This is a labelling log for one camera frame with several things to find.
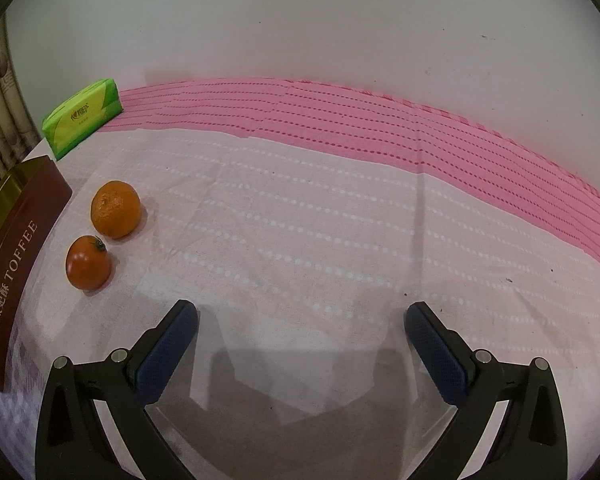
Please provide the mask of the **orange mandarin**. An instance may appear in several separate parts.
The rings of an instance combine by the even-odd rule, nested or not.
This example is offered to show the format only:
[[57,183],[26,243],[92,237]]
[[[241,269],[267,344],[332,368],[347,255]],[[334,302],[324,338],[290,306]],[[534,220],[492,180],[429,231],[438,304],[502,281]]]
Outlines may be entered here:
[[113,240],[130,235],[140,224],[140,196],[129,183],[109,181],[94,195],[90,210],[95,230]]

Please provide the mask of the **far red tomato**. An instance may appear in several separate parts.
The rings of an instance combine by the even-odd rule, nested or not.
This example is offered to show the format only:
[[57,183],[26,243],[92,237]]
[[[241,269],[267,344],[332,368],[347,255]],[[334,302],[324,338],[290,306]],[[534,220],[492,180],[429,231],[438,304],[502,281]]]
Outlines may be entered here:
[[97,236],[84,235],[70,246],[66,275],[70,284],[84,292],[100,289],[109,280],[112,262],[105,243]]

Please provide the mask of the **gold toffee tin box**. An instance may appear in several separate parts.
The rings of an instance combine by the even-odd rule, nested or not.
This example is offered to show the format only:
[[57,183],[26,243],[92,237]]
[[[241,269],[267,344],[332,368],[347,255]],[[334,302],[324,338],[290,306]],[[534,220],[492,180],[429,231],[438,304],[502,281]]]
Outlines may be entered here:
[[36,258],[72,191],[48,156],[20,162],[0,182],[0,391],[10,334]]

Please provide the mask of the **pink purple checkered tablecloth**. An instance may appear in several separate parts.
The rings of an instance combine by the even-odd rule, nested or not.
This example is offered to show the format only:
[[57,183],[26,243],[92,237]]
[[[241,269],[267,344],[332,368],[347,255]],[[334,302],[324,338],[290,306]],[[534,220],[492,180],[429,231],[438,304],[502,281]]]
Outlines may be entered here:
[[[176,300],[200,312],[151,417],[201,479],[402,479],[453,411],[404,336],[430,305],[471,347],[550,362],[568,474],[600,456],[600,193],[441,110],[307,81],[128,90],[66,157],[72,189],[18,309],[0,447],[24,478],[56,356],[129,347]],[[140,224],[90,210],[129,183]],[[112,271],[84,292],[72,243]]]

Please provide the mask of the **green tissue pack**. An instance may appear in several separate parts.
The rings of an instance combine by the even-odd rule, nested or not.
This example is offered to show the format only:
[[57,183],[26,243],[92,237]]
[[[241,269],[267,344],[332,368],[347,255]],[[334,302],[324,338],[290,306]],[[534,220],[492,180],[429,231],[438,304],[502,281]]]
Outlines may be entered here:
[[52,110],[42,121],[42,133],[55,159],[61,160],[122,110],[114,80],[99,79]]

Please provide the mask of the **beige patterned curtain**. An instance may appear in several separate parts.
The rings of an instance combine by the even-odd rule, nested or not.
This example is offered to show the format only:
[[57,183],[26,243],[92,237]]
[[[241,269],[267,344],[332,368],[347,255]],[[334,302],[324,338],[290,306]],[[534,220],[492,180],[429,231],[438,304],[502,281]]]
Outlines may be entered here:
[[0,180],[41,141],[12,67],[5,18],[0,19]]

